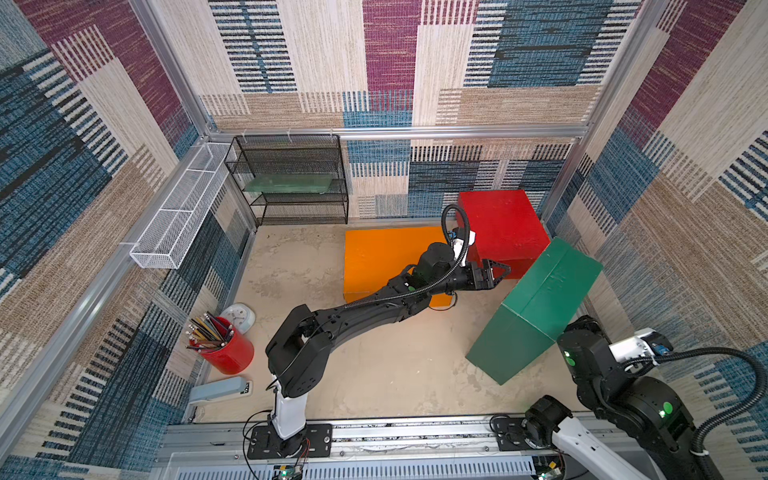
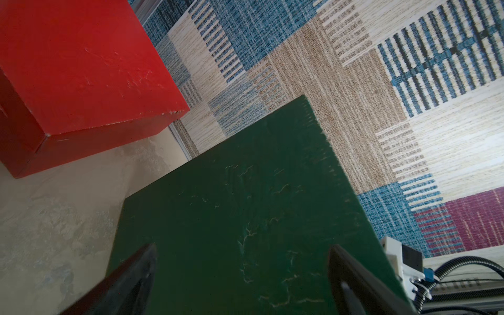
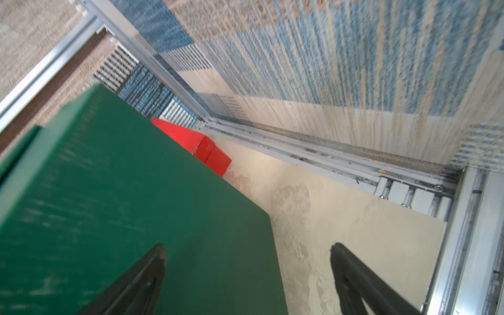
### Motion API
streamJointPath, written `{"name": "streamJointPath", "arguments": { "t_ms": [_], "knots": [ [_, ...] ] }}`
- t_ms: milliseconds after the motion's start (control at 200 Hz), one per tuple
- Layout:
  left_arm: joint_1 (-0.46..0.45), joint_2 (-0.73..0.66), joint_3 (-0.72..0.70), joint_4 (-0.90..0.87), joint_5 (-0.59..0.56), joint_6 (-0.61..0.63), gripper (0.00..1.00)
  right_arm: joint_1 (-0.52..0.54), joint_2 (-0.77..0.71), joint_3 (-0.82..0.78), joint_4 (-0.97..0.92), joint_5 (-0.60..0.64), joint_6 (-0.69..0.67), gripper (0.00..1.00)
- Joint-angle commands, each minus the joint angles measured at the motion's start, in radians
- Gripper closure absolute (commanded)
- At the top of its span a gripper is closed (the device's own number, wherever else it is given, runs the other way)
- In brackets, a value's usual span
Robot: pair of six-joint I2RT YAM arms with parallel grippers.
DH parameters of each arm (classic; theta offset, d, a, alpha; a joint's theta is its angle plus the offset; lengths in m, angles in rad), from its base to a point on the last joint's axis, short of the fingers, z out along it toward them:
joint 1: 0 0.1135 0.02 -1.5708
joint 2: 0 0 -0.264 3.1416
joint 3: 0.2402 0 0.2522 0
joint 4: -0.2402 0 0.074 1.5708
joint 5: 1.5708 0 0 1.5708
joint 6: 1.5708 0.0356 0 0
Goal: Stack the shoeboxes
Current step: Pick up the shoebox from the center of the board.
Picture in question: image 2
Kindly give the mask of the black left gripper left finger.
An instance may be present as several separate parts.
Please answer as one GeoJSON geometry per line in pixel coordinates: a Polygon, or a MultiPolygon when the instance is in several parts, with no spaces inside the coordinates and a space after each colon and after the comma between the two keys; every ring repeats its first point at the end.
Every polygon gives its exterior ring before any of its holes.
{"type": "Polygon", "coordinates": [[[145,314],[157,265],[157,249],[146,244],[63,314],[145,314]]]}

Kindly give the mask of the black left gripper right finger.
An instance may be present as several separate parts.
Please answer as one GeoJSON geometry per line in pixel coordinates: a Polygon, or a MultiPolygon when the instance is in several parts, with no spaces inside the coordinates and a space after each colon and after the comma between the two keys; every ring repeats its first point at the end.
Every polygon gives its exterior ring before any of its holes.
{"type": "Polygon", "coordinates": [[[328,280],[339,314],[416,313],[340,245],[329,250],[328,280]]]}

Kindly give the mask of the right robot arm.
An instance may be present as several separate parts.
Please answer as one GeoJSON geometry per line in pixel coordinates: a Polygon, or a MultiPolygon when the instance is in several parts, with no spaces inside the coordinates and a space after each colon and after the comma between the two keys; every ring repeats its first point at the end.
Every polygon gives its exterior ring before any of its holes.
{"type": "Polygon", "coordinates": [[[503,314],[502,245],[427,259],[390,237],[381,245],[416,311],[503,314]]]}

